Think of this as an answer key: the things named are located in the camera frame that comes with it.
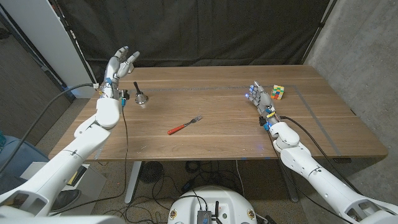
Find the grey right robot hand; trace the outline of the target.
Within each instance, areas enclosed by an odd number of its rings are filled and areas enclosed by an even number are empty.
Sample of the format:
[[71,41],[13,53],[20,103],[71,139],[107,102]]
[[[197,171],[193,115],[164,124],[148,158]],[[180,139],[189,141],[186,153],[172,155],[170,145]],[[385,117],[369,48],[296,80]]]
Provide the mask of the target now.
[[249,93],[246,93],[245,97],[256,106],[260,116],[271,125],[279,122],[272,99],[256,80],[249,87]]

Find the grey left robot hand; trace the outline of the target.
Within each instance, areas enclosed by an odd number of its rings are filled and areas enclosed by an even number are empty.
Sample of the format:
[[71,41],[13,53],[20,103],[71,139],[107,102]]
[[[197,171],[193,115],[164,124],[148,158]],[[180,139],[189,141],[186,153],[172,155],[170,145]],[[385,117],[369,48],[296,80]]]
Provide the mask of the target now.
[[116,98],[117,93],[115,91],[118,89],[119,79],[133,71],[133,63],[140,56],[140,52],[136,51],[127,58],[128,51],[128,46],[121,47],[110,58],[104,73],[104,82],[101,89],[102,98]]

